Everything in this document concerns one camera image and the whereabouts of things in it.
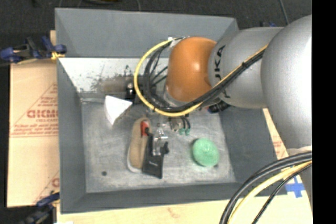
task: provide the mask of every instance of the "cardboard sheet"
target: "cardboard sheet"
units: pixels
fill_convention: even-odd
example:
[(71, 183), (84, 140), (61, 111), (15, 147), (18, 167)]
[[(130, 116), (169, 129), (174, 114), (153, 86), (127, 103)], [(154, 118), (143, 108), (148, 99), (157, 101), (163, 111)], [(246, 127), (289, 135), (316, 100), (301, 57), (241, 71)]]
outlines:
[(59, 188), (56, 64), (10, 68), (7, 206), (34, 205)]

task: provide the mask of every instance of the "blue clamp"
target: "blue clamp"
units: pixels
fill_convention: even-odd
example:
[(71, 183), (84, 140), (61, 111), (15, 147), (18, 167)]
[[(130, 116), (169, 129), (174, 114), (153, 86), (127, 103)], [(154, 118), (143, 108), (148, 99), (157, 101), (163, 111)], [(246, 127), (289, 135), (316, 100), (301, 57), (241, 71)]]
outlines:
[(59, 193), (51, 194), (50, 196), (37, 202), (36, 206), (38, 210), (30, 214), (24, 220), (18, 222), (18, 224), (42, 224), (49, 217), (51, 218), (50, 223), (55, 223), (56, 221), (56, 208), (52, 203), (59, 199)]
[(53, 45), (49, 38), (42, 36), (42, 44), (35, 44), (31, 37), (18, 47), (8, 47), (0, 51), (0, 59), (9, 63), (18, 63), (29, 59), (50, 59), (53, 54), (65, 55), (65, 45)]

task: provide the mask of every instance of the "white object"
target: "white object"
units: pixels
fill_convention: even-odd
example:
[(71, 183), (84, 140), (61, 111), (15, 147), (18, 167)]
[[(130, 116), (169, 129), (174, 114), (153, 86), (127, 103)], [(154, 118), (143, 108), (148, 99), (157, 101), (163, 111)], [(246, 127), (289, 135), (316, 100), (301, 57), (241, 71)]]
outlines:
[(105, 116), (111, 125), (113, 125), (115, 120), (119, 118), (131, 105), (131, 101), (107, 95), (105, 97), (104, 110)]

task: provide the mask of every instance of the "yellow cable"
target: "yellow cable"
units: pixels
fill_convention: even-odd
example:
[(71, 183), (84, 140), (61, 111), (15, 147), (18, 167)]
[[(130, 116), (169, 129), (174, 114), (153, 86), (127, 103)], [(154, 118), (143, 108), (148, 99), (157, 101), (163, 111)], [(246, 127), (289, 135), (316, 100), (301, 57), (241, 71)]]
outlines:
[(231, 224), (234, 221), (234, 218), (237, 216), (237, 212), (242, 208), (242, 206), (244, 204), (246, 204), (251, 198), (253, 198), (258, 193), (260, 193), (262, 190), (264, 190), (265, 188), (269, 187), (270, 185), (272, 185), (276, 181), (288, 178), (289, 176), (291, 176), (292, 174), (294, 174), (298, 170), (300, 170), (300, 169), (308, 166), (311, 163), (312, 163), (312, 161), (308, 161), (308, 162), (305, 162), (303, 164), (299, 164), (299, 165), (296, 165), (294, 167), (291, 167), (291, 168), (288, 168), (286, 170), (283, 170), (279, 174), (277, 174), (277, 175), (275, 175), (275, 176), (273, 176), (273, 177), (265, 180), (260, 185), (258, 185), (257, 187), (255, 187), (236, 206), (236, 208), (234, 209), (233, 213), (231, 214), (231, 217), (229, 218), (227, 224)]
[[(139, 84), (138, 84), (138, 76), (139, 76), (139, 71), (140, 68), (142, 66), (142, 63), (144, 62), (144, 60), (154, 51), (156, 51), (157, 49), (163, 47), (164, 45), (166, 45), (167, 43), (169, 43), (171, 40), (166, 40), (163, 41), (157, 45), (155, 45), (154, 47), (152, 47), (149, 51), (147, 51), (144, 56), (142, 56), (142, 58), (140, 59), (138, 65), (135, 68), (135, 72), (134, 72), (134, 88), (135, 91), (137, 93), (137, 95), (139, 96), (140, 100), (146, 105), (148, 106), (151, 110), (164, 115), (164, 116), (168, 116), (168, 117), (179, 117), (179, 116), (184, 116), (186, 114), (189, 114), (191, 112), (193, 112), (195, 109), (199, 108), (201, 106), (201, 104), (203, 104), (203, 102), (200, 102), (184, 111), (181, 112), (165, 112), (162, 111), (158, 108), (156, 108), (154, 105), (152, 105), (142, 94), (141, 91), (139, 89)], [(226, 75), (222, 80), (220, 80), (215, 86), (219, 85), (220, 83), (222, 83), (224, 80), (226, 80), (233, 72), (235, 72), (238, 68), (240, 68), (246, 61), (248, 61), (249, 59), (251, 59), (253, 56), (257, 55), (258, 53), (262, 52), (263, 50), (265, 50), (267, 48), (268, 45), (263, 46), (260, 50), (258, 50), (255, 54), (251, 55), (250, 57), (248, 57), (243, 63), (241, 63), (239, 66), (237, 66), (234, 70), (232, 70), (228, 75)]]

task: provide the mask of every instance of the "green ball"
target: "green ball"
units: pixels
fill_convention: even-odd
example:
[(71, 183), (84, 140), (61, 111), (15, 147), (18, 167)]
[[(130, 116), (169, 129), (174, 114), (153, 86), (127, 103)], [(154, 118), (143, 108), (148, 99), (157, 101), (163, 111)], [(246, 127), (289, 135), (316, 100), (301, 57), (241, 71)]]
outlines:
[(193, 145), (193, 156), (195, 161), (203, 166), (215, 166), (219, 162), (219, 151), (217, 146), (209, 139), (197, 139)]

